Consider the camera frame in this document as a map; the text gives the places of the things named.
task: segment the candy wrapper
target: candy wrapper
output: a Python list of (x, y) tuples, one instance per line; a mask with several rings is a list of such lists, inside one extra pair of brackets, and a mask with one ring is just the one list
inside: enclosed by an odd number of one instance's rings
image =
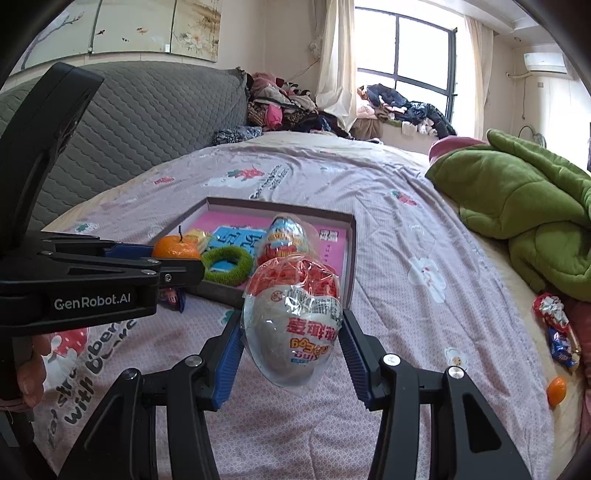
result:
[(262, 265), (271, 258), (286, 257), (295, 253), (317, 256), (320, 249), (318, 231), (294, 215), (282, 213), (276, 216), (267, 234), (256, 244), (256, 264)]
[(536, 298), (532, 307), (548, 329), (552, 358), (569, 371), (575, 371), (580, 361), (580, 345), (564, 313), (564, 304), (560, 298), (543, 293)]
[(548, 341), (552, 358), (568, 370), (574, 371), (579, 366), (576, 353), (570, 348), (567, 336), (552, 327), (548, 328)]
[(273, 258), (246, 286), (246, 348), (267, 379), (294, 394), (315, 386), (341, 324), (339, 277), (310, 255)]
[(197, 249), (199, 253), (202, 254), (207, 249), (207, 245), (212, 238), (212, 234), (206, 232), (205, 230), (198, 230), (193, 228), (187, 232), (187, 235), (191, 241), (193, 241), (197, 245)]
[(543, 293), (534, 301), (534, 312), (549, 326), (560, 333), (568, 334), (569, 319), (564, 313), (564, 305), (556, 295)]
[(184, 310), (185, 292), (182, 288), (161, 288), (158, 290), (158, 301), (171, 310)]

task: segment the human hand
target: human hand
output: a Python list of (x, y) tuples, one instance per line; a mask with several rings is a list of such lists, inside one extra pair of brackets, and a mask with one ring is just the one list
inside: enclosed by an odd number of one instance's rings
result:
[(42, 355), (51, 353), (51, 343), (46, 335), (33, 337), (33, 357), (22, 364), (17, 370), (18, 387), (22, 399), (28, 407), (33, 408), (43, 398), (43, 382), (47, 376)]

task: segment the gray headboard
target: gray headboard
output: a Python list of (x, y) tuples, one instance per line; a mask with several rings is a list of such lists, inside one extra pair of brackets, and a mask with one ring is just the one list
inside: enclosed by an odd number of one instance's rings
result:
[[(105, 81), (47, 177), (31, 229), (155, 165), (210, 145), (217, 130), (246, 124), (246, 74), (239, 69), (164, 61), (84, 68)], [(0, 94), (0, 133), (36, 81)]]

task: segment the small orange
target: small orange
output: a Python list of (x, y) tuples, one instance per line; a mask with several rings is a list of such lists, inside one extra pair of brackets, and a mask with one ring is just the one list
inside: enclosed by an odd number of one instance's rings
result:
[(553, 379), (546, 389), (546, 395), (550, 407), (554, 408), (566, 397), (566, 380), (563, 377)]
[(154, 245), (154, 258), (196, 258), (201, 260), (197, 244), (199, 238), (191, 235), (169, 235), (162, 237)]

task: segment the painted wall art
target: painted wall art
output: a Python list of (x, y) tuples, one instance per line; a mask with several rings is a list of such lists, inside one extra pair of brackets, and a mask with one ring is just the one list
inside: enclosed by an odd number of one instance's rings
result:
[(163, 52), (217, 61), (222, 0), (75, 0), (12, 74), (82, 54)]

